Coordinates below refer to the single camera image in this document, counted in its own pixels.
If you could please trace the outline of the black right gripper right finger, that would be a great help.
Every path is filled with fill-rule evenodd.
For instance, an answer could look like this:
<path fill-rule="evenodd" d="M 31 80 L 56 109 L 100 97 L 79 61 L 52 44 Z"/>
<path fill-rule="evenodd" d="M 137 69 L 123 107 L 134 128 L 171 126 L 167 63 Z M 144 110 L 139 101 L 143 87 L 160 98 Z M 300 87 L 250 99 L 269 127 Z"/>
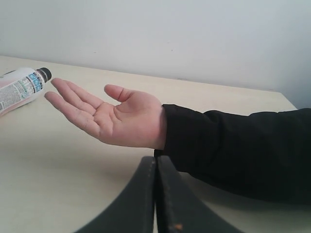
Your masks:
<path fill-rule="evenodd" d="M 155 204 L 159 233 L 240 232 L 195 196 L 168 156 L 159 156 L 156 161 Z"/>

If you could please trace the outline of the open bare human hand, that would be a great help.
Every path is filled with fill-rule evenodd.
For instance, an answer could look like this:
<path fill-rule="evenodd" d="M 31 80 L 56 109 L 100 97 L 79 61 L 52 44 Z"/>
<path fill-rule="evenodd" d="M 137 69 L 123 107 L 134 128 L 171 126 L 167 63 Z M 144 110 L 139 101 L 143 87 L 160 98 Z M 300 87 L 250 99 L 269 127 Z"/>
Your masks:
<path fill-rule="evenodd" d="M 118 105 L 107 103 L 72 82 L 54 78 L 57 92 L 45 98 L 66 119 L 103 143 L 163 150 L 167 120 L 161 102 L 145 92 L 108 84 L 104 92 Z"/>

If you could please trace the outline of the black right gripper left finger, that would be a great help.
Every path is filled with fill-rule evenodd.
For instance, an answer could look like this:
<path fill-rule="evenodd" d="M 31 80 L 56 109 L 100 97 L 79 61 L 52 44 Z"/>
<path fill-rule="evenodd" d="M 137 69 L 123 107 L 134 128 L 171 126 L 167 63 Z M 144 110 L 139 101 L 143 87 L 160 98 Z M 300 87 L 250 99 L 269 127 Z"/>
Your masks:
<path fill-rule="evenodd" d="M 151 233 L 154 227 L 154 157 L 143 157 L 116 199 L 79 233 Z"/>

